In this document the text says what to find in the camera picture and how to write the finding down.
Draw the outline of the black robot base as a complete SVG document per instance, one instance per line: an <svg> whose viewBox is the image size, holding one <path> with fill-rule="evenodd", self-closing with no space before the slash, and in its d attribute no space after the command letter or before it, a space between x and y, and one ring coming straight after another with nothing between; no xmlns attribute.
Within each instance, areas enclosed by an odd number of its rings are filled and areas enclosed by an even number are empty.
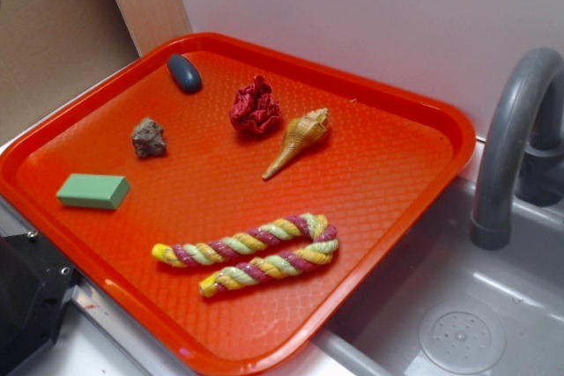
<svg viewBox="0 0 564 376"><path fill-rule="evenodd" d="M45 236L1 238L1 374L14 375L50 350L77 282Z"/></svg>

